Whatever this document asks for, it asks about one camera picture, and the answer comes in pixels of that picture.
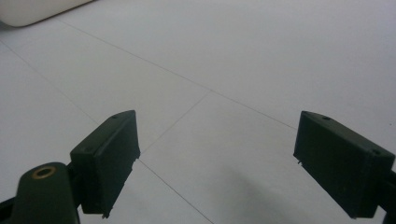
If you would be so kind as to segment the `white table cover board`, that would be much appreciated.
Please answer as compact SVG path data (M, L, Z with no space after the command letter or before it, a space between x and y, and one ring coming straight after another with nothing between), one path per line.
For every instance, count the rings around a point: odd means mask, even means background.
M293 149L313 111L396 154L396 0L95 0L0 22L0 202L126 110L140 158L82 224L382 224Z

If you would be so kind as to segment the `white plastic bin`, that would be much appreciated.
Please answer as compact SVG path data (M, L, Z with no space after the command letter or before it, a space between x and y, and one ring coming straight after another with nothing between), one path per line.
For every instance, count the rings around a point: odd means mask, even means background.
M0 0L0 21L21 27L42 21L93 0Z

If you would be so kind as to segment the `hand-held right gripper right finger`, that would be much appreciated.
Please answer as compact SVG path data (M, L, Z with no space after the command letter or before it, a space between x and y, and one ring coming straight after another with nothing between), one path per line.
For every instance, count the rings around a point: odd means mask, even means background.
M352 218L396 218L396 155L327 116L303 111L293 156Z

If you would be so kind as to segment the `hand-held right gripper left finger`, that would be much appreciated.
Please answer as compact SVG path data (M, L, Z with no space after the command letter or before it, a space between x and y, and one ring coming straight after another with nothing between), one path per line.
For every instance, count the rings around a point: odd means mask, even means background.
M71 152L71 166L82 177L82 211L108 218L140 157L134 110L110 116Z

